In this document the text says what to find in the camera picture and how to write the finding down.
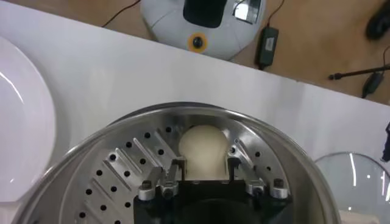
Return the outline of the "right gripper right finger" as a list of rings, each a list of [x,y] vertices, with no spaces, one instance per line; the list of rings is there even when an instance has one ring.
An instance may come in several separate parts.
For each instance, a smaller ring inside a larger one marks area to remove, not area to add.
[[[229,184],[235,182],[235,170],[240,171],[240,174],[243,176],[242,179],[247,194],[253,197],[259,197],[266,194],[278,200],[287,200],[289,198],[288,189],[284,187],[282,179],[276,179],[277,184],[280,183],[281,186],[275,184],[267,185],[265,180],[257,175],[255,166],[250,167],[237,157],[229,157],[227,159],[227,167],[229,172]]]

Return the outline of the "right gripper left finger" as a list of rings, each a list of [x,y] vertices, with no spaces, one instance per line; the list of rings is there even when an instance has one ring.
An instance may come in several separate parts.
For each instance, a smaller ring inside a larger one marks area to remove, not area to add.
[[[185,160],[173,159],[166,172],[162,167],[154,167],[138,188],[138,199],[151,201],[160,188],[163,198],[169,200],[179,193],[179,181],[185,181]]]

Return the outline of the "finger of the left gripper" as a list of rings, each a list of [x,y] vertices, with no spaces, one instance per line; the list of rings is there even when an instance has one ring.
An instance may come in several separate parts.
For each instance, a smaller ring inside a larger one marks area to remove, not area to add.
[[[381,160],[383,162],[389,162],[390,160],[390,123],[388,123],[385,132],[387,134],[386,142],[383,150],[383,155],[381,157]]]

